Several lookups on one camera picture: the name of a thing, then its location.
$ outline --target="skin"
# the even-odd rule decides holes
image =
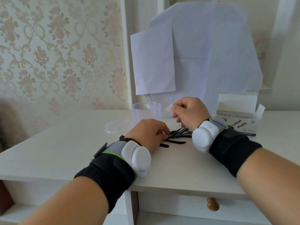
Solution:
[[[172,109],[177,122],[182,122],[182,126],[192,131],[211,117],[198,98],[182,98]],[[137,140],[152,153],[169,134],[165,123],[148,119],[139,122],[126,137]],[[241,166],[237,179],[272,224],[299,223],[300,166],[259,148]],[[78,177],[20,225],[98,225],[104,222],[107,212],[108,202],[102,189],[91,179]]]

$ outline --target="drawer knob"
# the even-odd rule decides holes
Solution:
[[[207,207],[209,210],[213,211],[213,212],[216,212],[219,210],[220,208],[220,205],[219,203],[216,201],[215,198],[213,197],[208,197],[206,198],[206,201],[207,201]]]

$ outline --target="box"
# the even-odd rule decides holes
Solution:
[[[217,116],[238,132],[256,136],[265,107],[257,103],[257,93],[222,92],[219,94]]]

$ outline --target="person's left hand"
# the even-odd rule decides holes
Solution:
[[[170,130],[164,122],[155,119],[144,119],[133,127],[125,137],[136,140],[152,153],[170,134]]]

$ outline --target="clear plastic container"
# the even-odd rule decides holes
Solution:
[[[157,102],[138,102],[131,106],[133,126],[143,119],[160,120],[161,105]]]
[[[129,120],[118,120],[107,123],[104,127],[108,134],[125,135],[133,128],[133,124]]]

